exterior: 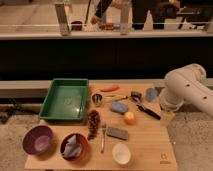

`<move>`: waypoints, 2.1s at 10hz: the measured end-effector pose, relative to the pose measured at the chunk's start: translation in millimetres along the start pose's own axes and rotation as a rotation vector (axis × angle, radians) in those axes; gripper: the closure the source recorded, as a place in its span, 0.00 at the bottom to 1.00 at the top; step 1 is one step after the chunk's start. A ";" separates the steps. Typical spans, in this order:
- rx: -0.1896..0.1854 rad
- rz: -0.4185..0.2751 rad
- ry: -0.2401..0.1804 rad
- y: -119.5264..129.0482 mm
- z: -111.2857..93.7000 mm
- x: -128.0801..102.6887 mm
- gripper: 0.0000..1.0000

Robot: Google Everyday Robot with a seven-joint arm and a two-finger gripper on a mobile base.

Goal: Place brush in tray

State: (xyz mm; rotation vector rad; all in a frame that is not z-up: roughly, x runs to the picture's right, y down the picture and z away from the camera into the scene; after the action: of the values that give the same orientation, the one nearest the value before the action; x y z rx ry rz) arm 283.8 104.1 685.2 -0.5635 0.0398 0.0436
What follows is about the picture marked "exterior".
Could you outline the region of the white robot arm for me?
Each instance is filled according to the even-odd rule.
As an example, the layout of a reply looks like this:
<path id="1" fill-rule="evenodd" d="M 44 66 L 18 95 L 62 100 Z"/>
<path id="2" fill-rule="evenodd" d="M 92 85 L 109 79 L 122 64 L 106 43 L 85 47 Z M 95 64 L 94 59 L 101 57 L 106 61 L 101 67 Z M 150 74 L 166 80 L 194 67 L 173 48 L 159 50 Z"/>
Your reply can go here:
<path id="1" fill-rule="evenodd" d="M 168 72 L 164 77 L 165 87 L 159 94 L 162 108 L 160 123 L 166 127 L 184 102 L 189 102 L 213 119 L 213 90 L 202 81 L 206 70 L 199 64 L 189 64 Z"/>

